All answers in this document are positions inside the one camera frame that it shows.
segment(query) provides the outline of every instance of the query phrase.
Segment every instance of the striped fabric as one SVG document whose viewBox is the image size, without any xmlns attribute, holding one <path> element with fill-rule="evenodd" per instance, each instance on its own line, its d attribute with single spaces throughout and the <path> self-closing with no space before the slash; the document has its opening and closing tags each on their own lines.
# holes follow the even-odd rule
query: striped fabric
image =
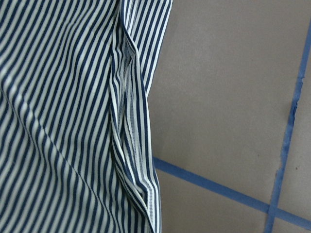
<svg viewBox="0 0 311 233">
<path fill-rule="evenodd" d="M 171 6 L 0 0 L 0 232 L 161 232 L 147 96 Z"/>
</svg>

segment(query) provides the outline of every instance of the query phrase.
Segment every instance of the floor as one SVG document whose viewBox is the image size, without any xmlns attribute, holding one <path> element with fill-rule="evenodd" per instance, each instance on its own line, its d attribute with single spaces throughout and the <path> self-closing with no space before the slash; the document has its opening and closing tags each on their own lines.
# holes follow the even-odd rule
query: floor
<svg viewBox="0 0 311 233">
<path fill-rule="evenodd" d="M 310 232 L 311 62 L 288 126 L 310 12 L 174 0 L 148 97 L 164 233 Z"/>
</svg>

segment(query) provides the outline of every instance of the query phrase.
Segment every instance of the blue line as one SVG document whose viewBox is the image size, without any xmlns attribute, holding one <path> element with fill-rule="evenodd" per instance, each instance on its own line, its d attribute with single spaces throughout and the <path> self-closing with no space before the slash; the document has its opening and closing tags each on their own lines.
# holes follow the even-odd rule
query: blue line
<svg viewBox="0 0 311 233">
<path fill-rule="evenodd" d="M 270 203 L 270 207 L 268 211 L 268 219 L 267 219 L 265 230 L 264 230 L 265 233 L 272 232 L 274 219 L 277 213 L 277 206 L 278 206 L 278 201 L 279 201 L 279 197 L 280 197 L 280 193 L 282 189 L 284 171 L 286 167 L 288 152 L 289 152 L 291 138 L 292 138 L 293 129 L 294 129 L 295 113 L 296 113 L 296 109 L 298 106 L 298 101 L 300 99 L 303 78 L 305 77 L 305 72 L 306 72 L 306 67 L 307 67 L 308 57 L 309 57 L 309 51 L 310 51 L 310 45 L 311 45 L 311 21 L 309 23 L 307 38 L 306 38 L 305 47 L 304 47 L 301 62 L 300 62 L 299 74 L 297 77 L 295 92 L 294 92 L 294 96 L 292 100 L 292 106 L 291 106 L 291 110 L 288 116 L 288 123 L 287 123 L 286 131 L 285 131 L 285 135 L 283 139 L 283 145 L 282 145 L 282 151 L 281 151 L 281 167 L 277 170 L 277 173 L 276 173 L 276 180 L 274 183 L 274 188 L 273 188 L 273 192 L 271 196 L 271 203 Z"/>
<path fill-rule="evenodd" d="M 259 210 L 264 213 L 268 213 L 269 204 L 264 203 L 260 200 L 247 196 L 243 193 L 237 192 L 231 188 L 225 187 L 214 181 L 208 180 L 202 176 L 194 174 L 190 171 L 184 170 L 178 166 L 165 162 L 161 159 L 154 157 L 154 163 L 157 169 L 169 173 L 173 176 L 181 178 L 192 184 L 198 185 L 204 189 L 220 194 L 224 197 L 235 200 L 239 203 L 247 205 L 251 208 Z M 303 227 L 305 229 L 311 230 L 311 221 L 301 218 L 299 216 L 288 213 L 284 210 L 276 209 L 276 217 L 283 219 L 284 221 L 290 222 L 297 226 Z"/>
</svg>

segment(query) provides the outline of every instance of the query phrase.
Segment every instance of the striped shirt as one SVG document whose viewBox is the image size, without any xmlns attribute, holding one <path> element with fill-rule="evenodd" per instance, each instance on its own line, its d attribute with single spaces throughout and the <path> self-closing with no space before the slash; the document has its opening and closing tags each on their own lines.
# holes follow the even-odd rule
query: striped shirt
<svg viewBox="0 0 311 233">
<path fill-rule="evenodd" d="M 161 232 L 147 97 L 171 6 L 0 0 L 0 232 Z"/>
</svg>

